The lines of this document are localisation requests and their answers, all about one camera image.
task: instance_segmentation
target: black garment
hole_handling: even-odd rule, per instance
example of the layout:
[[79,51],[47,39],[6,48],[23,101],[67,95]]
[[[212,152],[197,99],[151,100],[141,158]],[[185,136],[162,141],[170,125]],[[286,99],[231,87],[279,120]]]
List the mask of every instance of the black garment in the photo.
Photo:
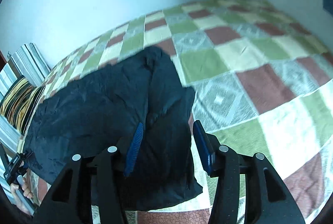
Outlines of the black garment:
[[183,88],[168,55],[149,47],[114,66],[70,82],[36,110],[24,144],[29,167],[52,184],[74,154],[94,156],[132,138],[144,138],[134,171],[117,176],[127,210],[153,210],[196,197],[188,120],[193,88]]

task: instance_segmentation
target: checkered bedsheet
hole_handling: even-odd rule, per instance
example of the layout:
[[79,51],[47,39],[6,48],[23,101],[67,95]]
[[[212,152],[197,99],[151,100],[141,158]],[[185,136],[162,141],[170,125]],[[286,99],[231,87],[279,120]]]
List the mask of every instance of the checkered bedsheet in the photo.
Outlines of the checkered bedsheet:
[[[195,88],[189,123],[201,120],[238,153],[264,153],[310,223],[333,191],[333,57],[326,47],[265,0],[190,3],[132,20],[75,50],[46,78],[43,99],[150,45],[170,55],[183,86]],[[204,192],[172,208],[128,212],[131,222],[207,223],[217,179],[203,171],[194,141],[191,149]],[[42,199],[47,186],[37,181]]]

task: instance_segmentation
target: yellow and black striped fabric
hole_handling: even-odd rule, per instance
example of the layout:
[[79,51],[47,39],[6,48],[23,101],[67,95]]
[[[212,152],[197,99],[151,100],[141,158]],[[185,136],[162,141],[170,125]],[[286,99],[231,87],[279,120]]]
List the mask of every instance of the yellow and black striped fabric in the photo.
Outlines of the yellow and black striped fabric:
[[21,76],[0,102],[0,114],[21,134],[26,132],[31,115],[44,91],[43,86],[34,87]]

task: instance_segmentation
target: silver screw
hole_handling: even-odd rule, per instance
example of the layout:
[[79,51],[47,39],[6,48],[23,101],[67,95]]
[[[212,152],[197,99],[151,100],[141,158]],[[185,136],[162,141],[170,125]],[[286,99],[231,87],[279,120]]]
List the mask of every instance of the silver screw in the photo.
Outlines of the silver screw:
[[81,159],[81,155],[79,155],[79,154],[74,154],[73,157],[72,157],[73,161],[78,161],[80,159]]
[[258,158],[259,160],[263,160],[265,156],[262,153],[256,153],[255,157]]
[[108,152],[110,153],[114,153],[117,151],[117,147],[116,146],[111,146],[111,147],[108,147]]
[[221,145],[219,147],[219,150],[223,153],[226,153],[229,150],[229,148],[226,145]]

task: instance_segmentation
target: human hand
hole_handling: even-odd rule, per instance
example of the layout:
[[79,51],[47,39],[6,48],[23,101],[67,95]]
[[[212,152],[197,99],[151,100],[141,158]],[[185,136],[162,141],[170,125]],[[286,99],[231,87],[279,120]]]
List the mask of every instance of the human hand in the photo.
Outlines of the human hand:
[[[22,189],[24,191],[23,195],[29,199],[32,199],[34,197],[34,194],[32,194],[32,192],[28,186],[27,180],[25,178],[23,178],[23,181],[24,181],[24,184],[22,186]],[[10,185],[10,192],[13,195],[17,208],[19,208],[22,212],[30,215],[29,210],[27,209],[27,207],[25,207],[25,205],[22,203],[22,201],[19,199],[19,197],[17,196],[17,194],[15,192],[15,190],[18,190],[18,189],[19,189],[18,185],[16,185],[16,184]]]

